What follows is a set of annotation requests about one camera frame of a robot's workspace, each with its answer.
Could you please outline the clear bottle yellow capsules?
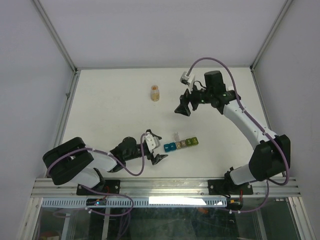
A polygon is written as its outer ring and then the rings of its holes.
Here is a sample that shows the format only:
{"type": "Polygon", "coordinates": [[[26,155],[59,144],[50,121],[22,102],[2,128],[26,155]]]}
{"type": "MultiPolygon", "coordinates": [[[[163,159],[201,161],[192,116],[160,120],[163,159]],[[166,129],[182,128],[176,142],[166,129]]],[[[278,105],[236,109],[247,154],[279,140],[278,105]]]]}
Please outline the clear bottle yellow capsules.
{"type": "Polygon", "coordinates": [[[150,91],[150,98],[153,102],[157,102],[160,100],[160,91],[156,87],[152,87],[150,91]]]}

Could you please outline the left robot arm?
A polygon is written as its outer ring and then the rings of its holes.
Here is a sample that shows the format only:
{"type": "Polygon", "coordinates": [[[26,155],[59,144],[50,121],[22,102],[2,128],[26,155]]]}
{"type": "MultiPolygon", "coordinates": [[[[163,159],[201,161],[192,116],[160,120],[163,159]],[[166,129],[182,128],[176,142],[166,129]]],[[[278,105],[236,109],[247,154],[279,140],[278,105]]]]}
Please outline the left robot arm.
{"type": "Polygon", "coordinates": [[[102,172],[113,174],[125,170],[138,177],[144,172],[146,160],[157,165],[167,158],[166,154],[155,153],[161,139],[148,129],[140,141],[128,136],[112,150],[103,151],[87,146],[81,137],[74,137],[46,152],[42,160],[47,169],[46,176],[56,186],[72,182],[97,195],[106,192],[102,172]]]}

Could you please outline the weekly pill organizer strip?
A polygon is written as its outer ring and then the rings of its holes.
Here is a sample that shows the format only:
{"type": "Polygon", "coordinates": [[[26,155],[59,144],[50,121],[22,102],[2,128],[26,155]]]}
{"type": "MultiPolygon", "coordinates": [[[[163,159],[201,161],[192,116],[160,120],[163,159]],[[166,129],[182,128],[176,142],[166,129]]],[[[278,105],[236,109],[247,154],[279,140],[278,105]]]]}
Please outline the weekly pill organizer strip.
{"type": "Polygon", "coordinates": [[[179,133],[173,133],[173,141],[163,145],[165,153],[174,152],[186,148],[191,148],[199,144],[197,137],[191,137],[186,139],[180,139],[179,133]]]}

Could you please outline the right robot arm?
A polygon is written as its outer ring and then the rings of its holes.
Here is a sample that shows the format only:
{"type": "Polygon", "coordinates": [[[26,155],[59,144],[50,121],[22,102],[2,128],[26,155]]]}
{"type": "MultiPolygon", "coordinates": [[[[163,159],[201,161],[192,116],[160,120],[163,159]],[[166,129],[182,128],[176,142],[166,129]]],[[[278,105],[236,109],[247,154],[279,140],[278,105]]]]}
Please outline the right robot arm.
{"type": "Polygon", "coordinates": [[[190,116],[200,104],[210,104],[228,118],[247,138],[253,149],[249,162],[238,168],[230,168],[223,180],[213,184],[216,194],[225,197],[235,195],[250,182],[271,180],[273,176],[288,172],[291,164],[291,141],[285,135],[277,135],[261,125],[242,104],[234,89],[228,90],[218,70],[204,74],[205,86],[197,88],[195,76],[184,72],[180,82],[187,86],[179,97],[176,114],[190,116]]]}

